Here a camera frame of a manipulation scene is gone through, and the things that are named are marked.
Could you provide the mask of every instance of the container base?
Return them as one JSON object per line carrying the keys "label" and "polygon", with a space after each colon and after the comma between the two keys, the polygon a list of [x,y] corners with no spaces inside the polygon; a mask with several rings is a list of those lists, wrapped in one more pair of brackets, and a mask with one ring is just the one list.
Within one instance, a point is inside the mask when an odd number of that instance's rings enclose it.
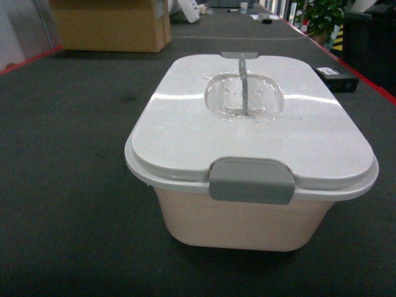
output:
{"label": "container base", "polygon": [[293,251],[311,239],[334,205],[293,199],[287,205],[228,202],[205,194],[154,190],[169,232],[192,246]]}

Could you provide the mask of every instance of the black bin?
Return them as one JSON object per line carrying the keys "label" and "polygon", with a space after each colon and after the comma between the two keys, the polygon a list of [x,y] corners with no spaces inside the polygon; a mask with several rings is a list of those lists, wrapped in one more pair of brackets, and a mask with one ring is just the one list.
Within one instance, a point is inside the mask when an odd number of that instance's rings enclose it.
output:
{"label": "black bin", "polygon": [[396,96],[396,1],[345,14],[343,60]]}

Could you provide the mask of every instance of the cardboard box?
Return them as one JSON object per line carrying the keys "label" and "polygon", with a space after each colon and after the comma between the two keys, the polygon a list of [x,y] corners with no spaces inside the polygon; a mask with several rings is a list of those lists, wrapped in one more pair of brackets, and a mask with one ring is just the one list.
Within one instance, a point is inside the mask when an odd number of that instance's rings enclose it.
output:
{"label": "cardboard box", "polygon": [[65,50],[159,52],[171,41],[167,0],[49,0]]}

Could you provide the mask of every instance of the gray handle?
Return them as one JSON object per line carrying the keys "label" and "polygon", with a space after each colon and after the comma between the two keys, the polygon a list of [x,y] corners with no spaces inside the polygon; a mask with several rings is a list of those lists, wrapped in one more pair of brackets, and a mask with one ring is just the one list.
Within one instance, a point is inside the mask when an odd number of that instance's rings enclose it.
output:
{"label": "gray handle", "polygon": [[248,103],[248,72],[246,70],[246,60],[244,53],[239,55],[239,75],[242,78],[242,107],[243,115],[248,115],[249,103]]}

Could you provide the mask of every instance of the gray latch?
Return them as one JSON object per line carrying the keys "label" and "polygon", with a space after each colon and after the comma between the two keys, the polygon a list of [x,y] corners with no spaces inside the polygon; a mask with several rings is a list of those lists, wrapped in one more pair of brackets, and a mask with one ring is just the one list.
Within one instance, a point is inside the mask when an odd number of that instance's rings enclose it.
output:
{"label": "gray latch", "polygon": [[210,171],[209,194],[215,200],[288,204],[294,191],[291,173],[273,160],[224,158]]}

